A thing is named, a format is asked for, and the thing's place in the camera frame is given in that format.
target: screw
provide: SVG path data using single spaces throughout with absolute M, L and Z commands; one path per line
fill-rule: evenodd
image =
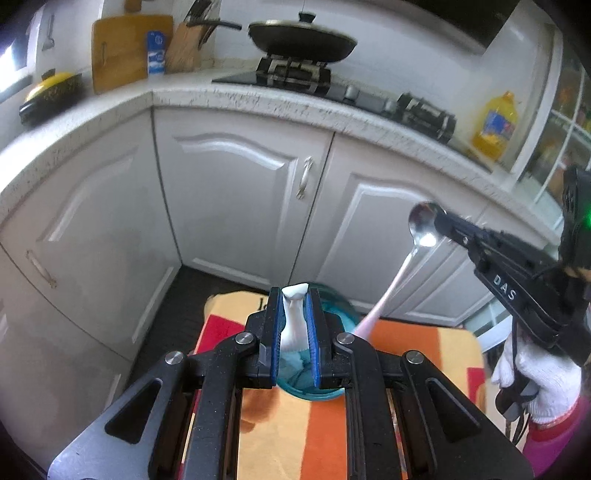
M 425 357 L 421 352 L 410 350 L 409 353 L 407 353 L 407 360 L 414 365 L 420 365 L 423 363 L 423 360 L 425 360 Z
M 166 356 L 164 357 L 164 360 L 169 365 L 176 365 L 177 363 L 180 363 L 180 361 L 183 358 L 184 358 L 184 354 L 182 352 L 179 352 L 178 350 L 175 350 L 173 352 L 168 352 L 166 354 Z
M 240 332 L 235 339 L 239 345 L 248 345 L 255 339 L 255 336 L 251 332 Z
M 341 345 L 350 345 L 355 340 L 355 335 L 351 333 L 340 333 L 336 336 L 336 341 L 339 342 Z

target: lid handle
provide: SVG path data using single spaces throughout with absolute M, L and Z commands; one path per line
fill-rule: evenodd
M 41 80 L 47 80 L 48 78 L 53 77 L 55 74 L 56 74 L 55 69 L 49 69 L 43 75 L 41 75 Z
M 305 23 L 312 23 L 316 18 L 316 14 L 312 12 L 300 12 L 298 15 L 300 16 L 300 22 Z

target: wok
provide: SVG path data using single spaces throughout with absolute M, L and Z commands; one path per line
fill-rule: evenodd
M 268 55 L 333 63 L 353 51 L 357 40 L 344 33 L 314 25 L 316 15 L 300 12 L 300 21 L 266 20 L 248 25 L 254 44 Z

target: gas stove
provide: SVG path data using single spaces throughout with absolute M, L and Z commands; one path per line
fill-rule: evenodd
M 456 118 L 424 99 L 409 93 L 398 100 L 364 92 L 355 85 L 331 80 L 326 64 L 307 60 L 265 57 L 255 72 L 214 79 L 215 83 L 234 83 L 289 90 L 350 105 L 401 123 L 428 137 L 447 144 L 456 127 Z

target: green light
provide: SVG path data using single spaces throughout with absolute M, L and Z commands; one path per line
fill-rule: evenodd
M 583 226 L 589 230 L 591 230 L 591 210 L 585 214 L 583 218 Z

